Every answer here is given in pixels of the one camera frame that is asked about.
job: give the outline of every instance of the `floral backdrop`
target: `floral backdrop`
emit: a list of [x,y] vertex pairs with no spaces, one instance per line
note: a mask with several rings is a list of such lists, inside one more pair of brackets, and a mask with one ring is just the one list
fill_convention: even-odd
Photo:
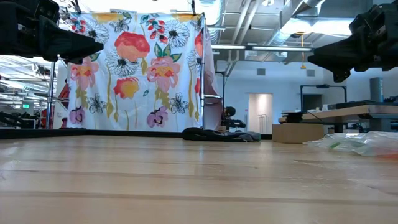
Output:
[[[68,127],[182,131],[200,126],[201,15],[72,14],[70,22],[72,31],[94,38],[104,50],[81,65],[68,64]],[[213,60],[211,51],[206,57]]]

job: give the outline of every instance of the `ceiling duct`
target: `ceiling duct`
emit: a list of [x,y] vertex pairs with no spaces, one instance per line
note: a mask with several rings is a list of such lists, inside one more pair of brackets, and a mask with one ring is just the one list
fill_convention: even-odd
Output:
[[[300,19],[305,17],[318,17],[321,5],[325,0],[287,0],[283,10],[280,12],[280,26],[275,30],[272,37],[265,43],[268,46],[283,46],[286,40],[296,32],[305,32],[313,24],[312,21]],[[246,60],[256,61],[278,61],[287,57],[286,52],[265,52],[258,56],[248,56]]]
[[[223,23],[223,11],[225,0],[200,0],[201,11],[206,15],[208,26],[221,27]],[[220,39],[221,30],[209,29],[208,31],[212,44],[217,44]]]

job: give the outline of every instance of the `wooden tabletop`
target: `wooden tabletop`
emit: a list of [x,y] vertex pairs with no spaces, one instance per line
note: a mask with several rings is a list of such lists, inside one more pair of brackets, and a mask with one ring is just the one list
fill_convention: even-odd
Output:
[[397,170],[270,141],[2,140],[0,223],[395,224]]
[[[358,115],[361,114],[396,114],[398,118],[398,106],[379,106],[379,105],[363,105],[350,108],[321,111],[314,115],[324,122],[348,122],[359,120]],[[303,121],[319,121],[314,115],[303,114]],[[286,117],[279,118],[280,123],[286,122]]]

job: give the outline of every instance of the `clear plastic wrap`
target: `clear plastic wrap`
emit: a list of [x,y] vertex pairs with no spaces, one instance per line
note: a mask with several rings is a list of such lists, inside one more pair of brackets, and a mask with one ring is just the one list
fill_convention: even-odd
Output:
[[398,156],[398,133],[327,134],[321,140],[305,144],[340,152],[356,152],[362,156]]

